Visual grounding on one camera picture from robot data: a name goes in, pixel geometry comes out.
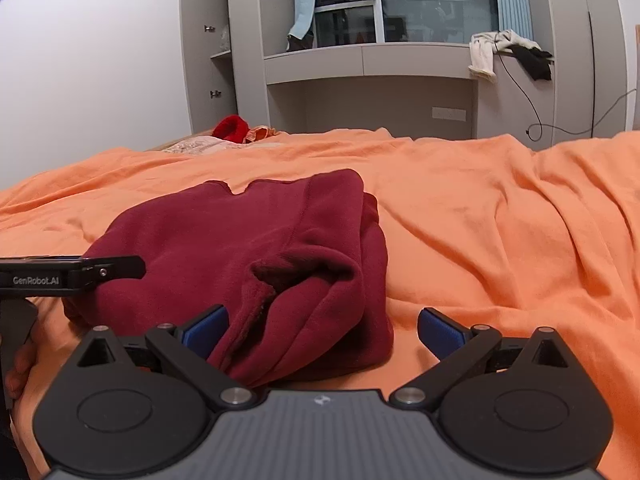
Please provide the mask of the person's left hand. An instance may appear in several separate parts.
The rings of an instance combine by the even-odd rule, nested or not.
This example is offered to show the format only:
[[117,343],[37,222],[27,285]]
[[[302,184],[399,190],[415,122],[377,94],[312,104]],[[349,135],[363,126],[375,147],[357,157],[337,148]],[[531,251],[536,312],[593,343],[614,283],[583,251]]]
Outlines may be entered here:
[[6,373],[4,388],[13,401],[23,394],[30,371],[37,363],[37,339],[40,332],[40,323],[35,322],[24,344],[14,353],[13,364]]

